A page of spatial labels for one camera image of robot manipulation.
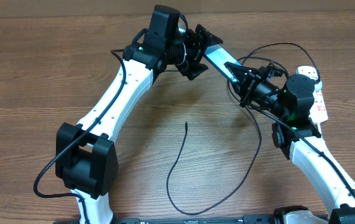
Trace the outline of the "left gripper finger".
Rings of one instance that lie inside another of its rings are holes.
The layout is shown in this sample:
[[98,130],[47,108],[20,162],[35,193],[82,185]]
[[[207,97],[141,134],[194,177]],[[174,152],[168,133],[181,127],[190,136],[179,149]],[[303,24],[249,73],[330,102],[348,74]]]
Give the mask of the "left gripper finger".
[[194,80],[201,73],[208,70],[208,66],[202,63],[189,64],[184,62],[178,66],[178,71],[189,80]]
[[198,36],[199,45],[201,47],[209,47],[222,44],[223,40],[205,29],[201,24],[198,24],[195,29]]

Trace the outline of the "blue Galaxy smartphone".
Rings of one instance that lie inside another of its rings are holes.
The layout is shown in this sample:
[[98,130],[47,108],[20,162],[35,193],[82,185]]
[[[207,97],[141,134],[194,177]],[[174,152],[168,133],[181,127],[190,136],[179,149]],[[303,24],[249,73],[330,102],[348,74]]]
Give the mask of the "blue Galaxy smartphone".
[[216,68],[229,82],[232,84],[237,83],[238,79],[234,74],[225,66],[226,62],[233,65],[241,66],[241,64],[220,44],[207,47],[205,51],[205,59],[209,61],[214,68]]

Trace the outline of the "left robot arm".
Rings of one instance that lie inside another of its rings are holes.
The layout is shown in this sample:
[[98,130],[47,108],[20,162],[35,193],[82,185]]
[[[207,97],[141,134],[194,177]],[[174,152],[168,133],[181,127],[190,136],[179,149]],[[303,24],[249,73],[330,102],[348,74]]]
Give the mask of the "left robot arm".
[[118,57],[120,68],[97,104],[76,125],[56,135],[55,175],[78,202],[78,223],[111,223],[109,190],[119,170],[116,140],[127,117],[168,65],[189,80],[208,69],[201,62],[222,40],[198,24],[189,29],[180,11],[156,5],[143,28]]

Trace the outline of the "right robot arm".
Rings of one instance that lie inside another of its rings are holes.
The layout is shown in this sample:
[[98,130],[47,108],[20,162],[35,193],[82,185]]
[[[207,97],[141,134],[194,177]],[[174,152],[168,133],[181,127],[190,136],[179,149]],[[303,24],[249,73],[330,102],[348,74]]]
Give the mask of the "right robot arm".
[[328,119],[318,70],[301,66],[287,76],[282,88],[270,78],[280,76],[273,65],[258,69],[224,64],[240,104],[274,120],[277,148],[310,181],[330,216],[330,223],[355,223],[355,181],[330,153],[320,131]]

